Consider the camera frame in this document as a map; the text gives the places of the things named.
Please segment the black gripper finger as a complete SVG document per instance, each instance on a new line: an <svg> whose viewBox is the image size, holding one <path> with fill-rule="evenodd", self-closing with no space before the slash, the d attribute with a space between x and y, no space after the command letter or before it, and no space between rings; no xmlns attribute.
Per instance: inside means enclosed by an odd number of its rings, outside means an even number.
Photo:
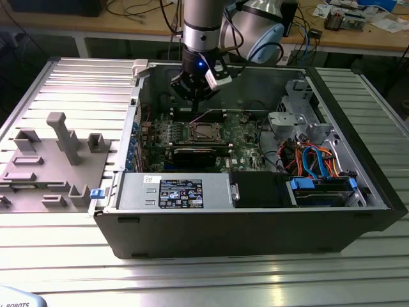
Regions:
<svg viewBox="0 0 409 307"><path fill-rule="evenodd" d="M192 103L193 112L198 110L201 83L196 77L188 73L179 73L171 79L170 85L183 100Z"/></svg>
<svg viewBox="0 0 409 307"><path fill-rule="evenodd" d="M205 79L200 80L196 87L196 101L202 102L214 97L219 91L213 91Z"/></svg>

